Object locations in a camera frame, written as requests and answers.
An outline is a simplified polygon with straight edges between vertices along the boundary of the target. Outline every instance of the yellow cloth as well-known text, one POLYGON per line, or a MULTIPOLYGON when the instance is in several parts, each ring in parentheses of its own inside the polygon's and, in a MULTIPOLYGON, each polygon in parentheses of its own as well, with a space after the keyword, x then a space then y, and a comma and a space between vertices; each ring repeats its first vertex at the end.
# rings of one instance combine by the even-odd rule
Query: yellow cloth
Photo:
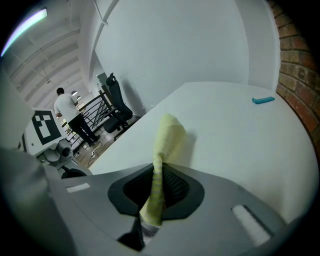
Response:
POLYGON ((143 220, 160 226, 164 206, 162 163, 170 163, 178 155, 186 135, 185 128, 171 114, 165 114, 159 124, 153 149, 151 193, 140 210, 143 220))

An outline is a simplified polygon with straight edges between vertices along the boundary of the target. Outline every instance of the black office chair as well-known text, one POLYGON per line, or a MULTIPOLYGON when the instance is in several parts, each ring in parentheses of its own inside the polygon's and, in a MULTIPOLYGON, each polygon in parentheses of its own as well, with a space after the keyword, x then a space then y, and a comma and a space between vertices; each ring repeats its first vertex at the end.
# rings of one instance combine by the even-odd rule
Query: black office chair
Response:
POLYGON ((109 87, 109 91, 112 97, 113 107, 116 108, 118 112, 114 112, 110 115, 110 118, 106 120, 103 124, 103 128, 107 133, 112 133, 115 130, 120 131, 120 127, 123 128, 122 132, 118 133, 114 140, 117 139, 122 133, 124 133, 129 125, 127 120, 133 117, 132 111, 125 105, 119 83, 114 76, 114 73, 111 73, 110 76, 106 79, 106 85, 109 87))

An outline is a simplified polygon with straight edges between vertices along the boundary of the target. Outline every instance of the floor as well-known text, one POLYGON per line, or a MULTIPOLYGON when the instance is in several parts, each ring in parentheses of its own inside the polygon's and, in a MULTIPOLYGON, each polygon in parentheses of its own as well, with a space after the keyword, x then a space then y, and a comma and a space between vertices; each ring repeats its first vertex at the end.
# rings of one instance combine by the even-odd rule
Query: floor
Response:
MULTIPOLYGON (((127 123, 129 124, 129 126, 132 126, 138 120, 138 118, 133 117, 130 120, 128 120, 127 123)), ((75 155, 74 157, 80 162, 80 164, 87 168, 90 168, 90 166, 115 142, 114 137, 118 133, 122 132, 122 130, 123 129, 121 128, 121 131, 115 130, 112 133, 108 133, 105 131, 104 127, 101 126, 98 130, 94 132, 95 135, 100 135, 100 139, 94 145, 94 147, 89 147, 87 143, 83 143, 83 148, 79 146, 79 154, 75 155)))

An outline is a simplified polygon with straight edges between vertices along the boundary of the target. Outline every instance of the black hair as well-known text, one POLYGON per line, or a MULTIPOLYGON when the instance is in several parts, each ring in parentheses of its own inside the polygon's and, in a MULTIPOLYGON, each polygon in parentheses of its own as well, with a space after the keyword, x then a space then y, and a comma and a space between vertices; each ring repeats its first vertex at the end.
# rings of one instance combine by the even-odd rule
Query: black hair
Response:
POLYGON ((64 94, 65 93, 65 90, 63 88, 58 88, 56 89, 56 94, 60 95, 60 94, 64 94))

